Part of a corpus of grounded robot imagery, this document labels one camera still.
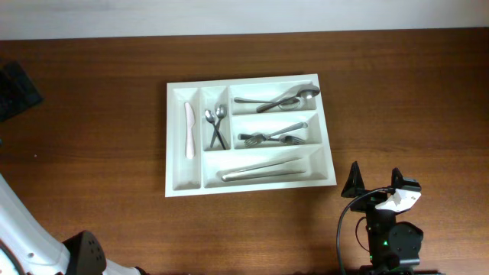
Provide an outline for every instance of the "wooden table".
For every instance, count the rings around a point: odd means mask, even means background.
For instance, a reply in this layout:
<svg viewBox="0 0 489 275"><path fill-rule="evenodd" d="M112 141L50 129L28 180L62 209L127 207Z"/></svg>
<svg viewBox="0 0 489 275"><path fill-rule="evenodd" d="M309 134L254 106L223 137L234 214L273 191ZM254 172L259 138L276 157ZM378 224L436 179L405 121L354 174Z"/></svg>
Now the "wooden table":
<svg viewBox="0 0 489 275"><path fill-rule="evenodd" d="M340 197L399 167L423 270L489 270L489 29L4 41L45 102L0 124L0 172L62 241L92 231L152 274L337 269ZM318 73L338 186L166 199L166 83ZM348 213L342 252L368 264ZM366 233L360 232L366 244Z"/></svg>

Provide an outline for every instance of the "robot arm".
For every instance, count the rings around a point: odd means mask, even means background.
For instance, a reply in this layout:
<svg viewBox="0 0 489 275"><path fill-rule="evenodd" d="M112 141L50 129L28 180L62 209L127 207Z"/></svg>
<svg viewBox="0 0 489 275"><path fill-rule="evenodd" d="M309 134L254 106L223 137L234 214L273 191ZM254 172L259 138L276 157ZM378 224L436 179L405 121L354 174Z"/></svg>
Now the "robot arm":
<svg viewBox="0 0 489 275"><path fill-rule="evenodd" d="M99 267L101 268L99 274L103 271L103 275L146 274L138 268L121 267L106 260L95 237L87 231L65 241L64 244L57 241L37 223L2 175L0 175L0 225L2 275L5 271L7 275L26 273L92 275L94 270L86 270L83 265ZM96 248L100 249L96 250L98 252L96 256L87 257L87 253L84 253L87 248L90 250L88 245L96 245Z"/></svg>

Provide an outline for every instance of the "white cutlery tray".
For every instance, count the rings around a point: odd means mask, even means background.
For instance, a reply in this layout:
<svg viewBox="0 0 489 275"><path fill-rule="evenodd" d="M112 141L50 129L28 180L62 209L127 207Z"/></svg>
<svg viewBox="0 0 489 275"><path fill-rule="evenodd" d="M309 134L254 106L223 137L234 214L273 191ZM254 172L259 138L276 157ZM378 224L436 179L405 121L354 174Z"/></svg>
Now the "white cutlery tray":
<svg viewBox="0 0 489 275"><path fill-rule="evenodd" d="M304 100L298 109L286 112L275 107L258 114L256 108L261 104L234 102L234 97L277 100L285 94L295 95L303 84L319 87L317 75L168 83L166 197L336 185L322 107L323 91ZM185 156L185 102L191 104L196 119L193 159ZM228 106L228 115L220 127L229 146L227 150L222 149L218 139L214 147L210 147L214 128L204 117L206 109L215 114L219 104ZM297 122L307 122L308 128L287 134L306 140L304 145L265 141L246 148L244 141L238 139L239 134L269 134ZM230 182L220 177L223 171L294 157L300 160L284 164L282 168L304 169L305 173Z"/></svg>

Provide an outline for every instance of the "knife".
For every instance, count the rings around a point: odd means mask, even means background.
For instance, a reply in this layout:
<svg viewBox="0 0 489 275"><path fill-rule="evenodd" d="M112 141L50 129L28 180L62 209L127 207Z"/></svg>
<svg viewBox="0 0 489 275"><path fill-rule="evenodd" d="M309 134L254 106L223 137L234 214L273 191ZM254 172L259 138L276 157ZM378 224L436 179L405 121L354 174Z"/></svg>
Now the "knife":
<svg viewBox="0 0 489 275"><path fill-rule="evenodd" d="M192 106L188 102L185 102L185 115L186 115L185 156L189 159L192 159L196 155L196 146L193 140L193 133L192 133L192 127L196 123L196 117L193 114Z"/></svg>

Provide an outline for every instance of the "silverware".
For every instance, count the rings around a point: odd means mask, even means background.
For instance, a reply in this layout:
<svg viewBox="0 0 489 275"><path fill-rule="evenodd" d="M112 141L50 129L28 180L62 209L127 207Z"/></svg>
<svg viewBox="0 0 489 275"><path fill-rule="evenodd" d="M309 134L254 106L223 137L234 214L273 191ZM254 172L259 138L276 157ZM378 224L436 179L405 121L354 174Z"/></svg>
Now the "silverware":
<svg viewBox="0 0 489 275"><path fill-rule="evenodd" d="M299 129L302 129L302 128L307 128L307 123L305 123L305 122L299 122L299 123L296 123L296 124L294 124L292 126L289 126L287 128L284 128L282 130L276 131L276 132L274 132L272 134L256 134L252 138L248 138L244 142L244 145L246 147L253 147L253 146L259 145L260 143L262 143L264 141L269 140L273 136L276 136L276 135L279 135L279 134L285 134L285 133L288 133L290 131L295 131L295 130L299 130Z"/></svg>
<svg viewBox="0 0 489 275"><path fill-rule="evenodd" d="M314 86L312 84L303 85L303 86L301 86L300 90L298 91L298 93L296 95L285 98L285 99L281 99L281 100L279 100L275 103L271 103L269 105L260 106L257 108L257 112L258 113L265 112L268 109L271 109L277 105L280 105L280 104L287 102L287 101L294 99L294 98L311 99L314 96L318 95L320 92L321 91L319 90L319 87L317 87L317 86Z"/></svg>
<svg viewBox="0 0 489 275"><path fill-rule="evenodd" d="M219 139L219 142L221 143L222 149L226 150L226 146L224 145L224 141L222 141L221 133L219 133L219 130L215 126L215 117L214 117L214 114L212 113L211 110L208 110L207 109L206 112L205 112L205 115L206 115L207 122L210 123L210 124L212 124L212 126L214 127L214 132L217 135L217 138Z"/></svg>
<svg viewBox="0 0 489 275"><path fill-rule="evenodd" d="M234 101L236 103L275 103L273 101L267 101L267 100L253 100L253 99L243 99L240 97L234 98ZM299 108L302 105L302 101L298 98L293 98L287 102L284 102L280 105L278 105L278 108L280 108L283 111L292 111L297 108Z"/></svg>
<svg viewBox="0 0 489 275"><path fill-rule="evenodd" d="M186 141L185 141L185 156L192 159L196 155L196 145L193 140L192 127L196 123L196 118L193 114L192 106L190 103L185 102L185 115L186 115Z"/></svg>
<svg viewBox="0 0 489 275"><path fill-rule="evenodd" d="M289 163L289 162L295 161L295 160L300 160L300 158L294 157L292 159L282 160L282 161L278 161L276 163L269 163L269 164L265 164L265 165L260 165L258 167L249 167L249 168L239 169L236 171L227 172L221 176L221 180L224 182L228 182L228 181L233 181L233 180L256 179L256 178L261 178L261 177L266 177L266 176L282 176L282 175L290 175L290 174L296 174L296 173L305 173L304 170L278 170L278 171L268 171L268 172L256 173L256 174L251 174L251 175L239 175L240 173L243 173L243 172L258 170L258 169L267 168L267 167L273 167L276 165Z"/></svg>
<svg viewBox="0 0 489 275"><path fill-rule="evenodd" d="M215 109L215 115L217 116L217 118L219 119L217 121L217 124L215 125L215 127L217 128L217 131L219 131L220 127L221 127L221 121L226 117L226 115L228 115L228 108L226 107L225 104L221 104L219 105L216 109ZM214 141L215 141L215 137L217 135L214 134L212 135L212 140L211 140L211 148L214 147Z"/></svg>
<svg viewBox="0 0 489 275"><path fill-rule="evenodd" d="M242 140L242 141L246 141L248 138L252 138L252 137L253 137L253 135L251 135L251 134L239 134L238 135L238 139ZM302 144L306 143L306 141L304 141L302 138L294 137L291 135L287 135L287 136L281 137L281 138L272 138L271 137L267 141L279 141L281 143L288 144L288 145L302 145Z"/></svg>

